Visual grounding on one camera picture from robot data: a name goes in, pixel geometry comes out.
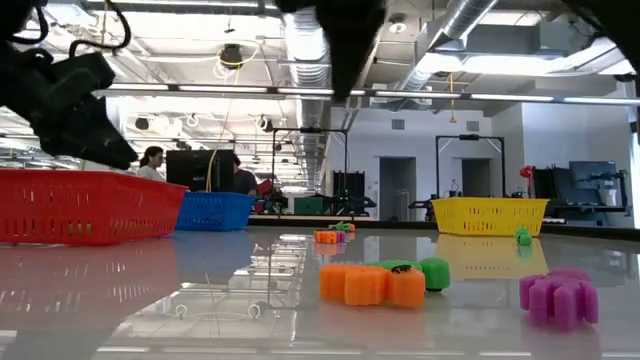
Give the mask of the red plastic basket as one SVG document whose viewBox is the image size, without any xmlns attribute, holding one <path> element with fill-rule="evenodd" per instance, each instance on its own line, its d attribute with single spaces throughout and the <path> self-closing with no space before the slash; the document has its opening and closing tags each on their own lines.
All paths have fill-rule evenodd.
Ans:
<svg viewBox="0 0 640 360">
<path fill-rule="evenodd" d="M 0 169 L 0 243 L 103 246 L 165 236 L 185 191 L 113 172 Z"/>
</svg>

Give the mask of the black rack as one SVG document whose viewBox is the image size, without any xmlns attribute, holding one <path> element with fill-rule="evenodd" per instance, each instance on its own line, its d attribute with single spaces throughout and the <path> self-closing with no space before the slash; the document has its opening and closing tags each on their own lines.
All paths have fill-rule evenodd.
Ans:
<svg viewBox="0 0 640 360">
<path fill-rule="evenodd" d="M 342 171 L 332 172 L 334 215 L 367 216 L 364 207 L 365 173 Z"/>
</svg>

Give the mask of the green box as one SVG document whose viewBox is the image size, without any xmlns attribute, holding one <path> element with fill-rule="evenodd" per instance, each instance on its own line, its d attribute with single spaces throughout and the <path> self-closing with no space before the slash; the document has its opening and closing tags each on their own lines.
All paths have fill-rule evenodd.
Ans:
<svg viewBox="0 0 640 360">
<path fill-rule="evenodd" d="M 305 216 L 323 215 L 325 204 L 322 197 L 296 197 L 294 199 L 294 214 Z"/>
</svg>

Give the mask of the silver ventilation duct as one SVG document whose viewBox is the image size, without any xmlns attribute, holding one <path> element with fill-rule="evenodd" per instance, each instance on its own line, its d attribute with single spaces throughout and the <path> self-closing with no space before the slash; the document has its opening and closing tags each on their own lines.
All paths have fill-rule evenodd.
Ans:
<svg viewBox="0 0 640 360">
<path fill-rule="evenodd" d="M 415 63 L 396 90 L 421 90 L 446 60 L 436 51 L 464 51 L 467 37 L 499 0 L 450 0 L 444 15 L 425 24 L 414 43 Z"/>
<path fill-rule="evenodd" d="M 314 7 L 306 7 L 284 15 L 287 56 L 294 62 L 289 67 L 295 87 L 326 88 L 329 84 L 329 48 L 324 32 L 316 19 Z M 321 127 L 325 111 L 323 100 L 296 100 L 298 127 Z M 308 187 L 318 189 L 321 184 L 323 152 L 319 150 L 318 134 L 301 135 Z"/>
</svg>

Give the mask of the yellow plastic basket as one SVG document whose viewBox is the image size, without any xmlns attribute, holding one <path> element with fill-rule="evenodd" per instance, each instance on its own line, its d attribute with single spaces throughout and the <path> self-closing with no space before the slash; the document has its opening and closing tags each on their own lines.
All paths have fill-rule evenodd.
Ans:
<svg viewBox="0 0 640 360">
<path fill-rule="evenodd" d="M 547 199 L 451 197 L 433 200 L 441 233 L 462 236 L 513 236 L 540 233 Z"/>
</svg>

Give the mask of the blue plastic basket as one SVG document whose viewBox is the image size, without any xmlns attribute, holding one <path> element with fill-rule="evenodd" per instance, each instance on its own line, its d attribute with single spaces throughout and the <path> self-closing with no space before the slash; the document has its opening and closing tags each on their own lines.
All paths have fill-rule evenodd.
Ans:
<svg viewBox="0 0 640 360">
<path fill-rule="evenodd" d="M 232 231 L 244 229 L 254 197 L 229 192 L 186 192 L 176 230 Z"/>
</svg>

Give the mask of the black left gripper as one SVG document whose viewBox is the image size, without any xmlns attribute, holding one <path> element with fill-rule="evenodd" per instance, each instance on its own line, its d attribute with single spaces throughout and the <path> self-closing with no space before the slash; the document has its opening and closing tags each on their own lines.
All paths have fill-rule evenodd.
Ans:
<svg viewBox="0 0 640 360">
<path fill-rule="evenodd" d="M 50 153 L 84 153 L 84 159 L 120 170 L 137 153 L 108 120 L 106 101 L 93 92 L 71 104 L 45 94 L 36 59 L 0 61 L 0 104 L 26 119 Z"/>
</svg>

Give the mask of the red round object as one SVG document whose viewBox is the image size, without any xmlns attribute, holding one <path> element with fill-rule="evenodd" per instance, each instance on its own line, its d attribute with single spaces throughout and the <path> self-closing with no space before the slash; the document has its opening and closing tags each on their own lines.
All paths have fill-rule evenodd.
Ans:
<svg viewBox="0 0 640 360">
<path fill-rule="evenodd" d="M 520 169 L 520 176 L 527 180 L 527 196 L 533 197 L 533 173 L 534 167 L 532 165 L 526 165 Z"/>
</svg>

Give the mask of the black monitor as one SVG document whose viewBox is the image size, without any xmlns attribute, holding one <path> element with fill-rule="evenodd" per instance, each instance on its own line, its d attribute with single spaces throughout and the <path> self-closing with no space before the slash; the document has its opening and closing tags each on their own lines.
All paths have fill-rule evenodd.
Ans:
<svg viewBox="0 0 640 360">
<path fill-rule="evenodd" d="M 165 155 L 166 180 L 191 192 L 232 192 L 232 150 L 175 150 Z"/>
</svg>

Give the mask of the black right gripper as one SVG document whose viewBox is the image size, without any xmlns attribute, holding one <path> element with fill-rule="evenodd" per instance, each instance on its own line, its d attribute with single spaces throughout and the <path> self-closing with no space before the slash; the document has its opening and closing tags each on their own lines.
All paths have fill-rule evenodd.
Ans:
<svg viewBox="0 0 640 360">
<path fill-rule="evenodd" d="M 334 100 L 346 100 L 366 63 L 387 12 L 384 0 L 274 0 L 286 13 L 315 7 L 330 49 Z"/>
</svg>

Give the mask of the rig bar with light strips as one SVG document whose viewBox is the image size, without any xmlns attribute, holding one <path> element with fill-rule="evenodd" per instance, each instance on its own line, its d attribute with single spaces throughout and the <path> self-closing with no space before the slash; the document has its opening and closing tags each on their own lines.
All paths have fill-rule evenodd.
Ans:
<svg viewBox="0 0 640 360">
<path fill-rule="evenodd" d="M 96 90 L 95 93 L 109 96 L 213 97 L 216 95 L 238 95 L 249 97 L 302 96 L 322 99 L 334 96 L 333 90 L 323 88 L 155 83 L 116 83 L 107 89 Z M 350 92 L 348 97 L 640 107 L 640 98 L 561 97 L 549 95 L 487 94 L 439 91 L 354 89 Z"/>
</svg>

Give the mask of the black rig frame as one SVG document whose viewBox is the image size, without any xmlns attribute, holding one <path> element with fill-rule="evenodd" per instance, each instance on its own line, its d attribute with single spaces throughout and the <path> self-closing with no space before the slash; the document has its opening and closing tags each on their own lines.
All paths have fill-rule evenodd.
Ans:
<svg viewBox="0 0 640 360">
<path fill-rule="evenodd" d="M 318 186 L 321 186 L 321 182 L 326 179 L 332 180 L 332 175 L 326 175 L 325 163 L 320 164 L 319 160 L 319 147 L 320 143 L 313 145 L 312 140 L 319 136 L 325 136 L 326 139 L 332 137 L 333 134 L 340 134 L 342 137 L 342 145 L 344 150 L 344 170 L 342 172 L 348 173 L 349 165 L 349 153 L 348 153 L 348 131 L 344 129 L 325 129 L 322 127 L 301 127 L 301 128 L 275 128 L 272 136 L 272 183 L 275 183 L 275 146 L 276 146 L 276 134 L 278 131 L 286 131 L 287 133 L 299 133 L 302 140 L 303 148 L 303 161 L 302 172 L 306 176 L 306 180 L 309 186 L 313 185 L 315 191 L 315 197 L 322 197 L 325 204 L 325 213 L 323 215 L 316 216 L 334 216 L 332 212 L 332 204 L 334 197 L 322 194 L 317 190 Z"/>
<path fill-rule="evenodd" d="M 447 143 L 443 146 L 439 145 L 441 139 L 446 139 Z M 487 144 L 489 144 L 496 152 L 500 154 L 500 165 L 501 165 L 501 190 L 500 196 L 505 196 L 507 194 L 506 188 L 506 157 L 505 157 L 505 140 L 504 137 L 499 136 L 481 136 L 478 134 L 460 134 L 460 135 L 436 135 L 435 136 L 435 177 L 436 177 L 436 191 L 440 194 L 440 155 L 441 152 L 446 149 L 446 147 L 453 141 L 480 141 L 484 140 Z M 494 144 L 492 141 L 496 140 L 499 143 L 499 147 Z"/>
</svg>

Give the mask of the person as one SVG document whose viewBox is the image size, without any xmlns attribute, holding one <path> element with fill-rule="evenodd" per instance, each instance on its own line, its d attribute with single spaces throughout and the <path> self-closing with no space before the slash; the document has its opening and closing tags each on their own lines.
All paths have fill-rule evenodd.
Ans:
<svg viewBox="0 0 640 360">
<path fill-rule="evenodd" d="M 163 164 L 164 150 L 159 146 L 148 147 L 140 159 L 140 167 L 136 175 L 141 178 L 165 182 L 165 178 L 158 172 Z"/>
<path fill-rule="evenodd" d="M 241 161 L 236 154 L 233 154 L 233 161 L 234 161 L 233 191 L 235 193 L 240 193 L 245 195 L 256 195 L 257 182 L 254 174 L 240 168 Z"/>
</svg>

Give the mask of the grey door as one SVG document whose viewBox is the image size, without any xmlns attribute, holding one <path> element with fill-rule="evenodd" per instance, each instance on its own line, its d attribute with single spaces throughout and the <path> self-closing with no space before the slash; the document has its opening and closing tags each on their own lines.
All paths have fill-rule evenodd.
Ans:
<svg viewBox="0 0 640 360">
<path fill-rule="evenodd" d="M 462 159 L 462 194 L 465 197 L 492 195 L 491 160 Z"/>
<path fill-rule="evenodd" d="M 412 222 L 415 212 L 409 205 L 416 199 L 416 159 L 382 157 L 379 161 L 379 219 Z"/>
</svg>

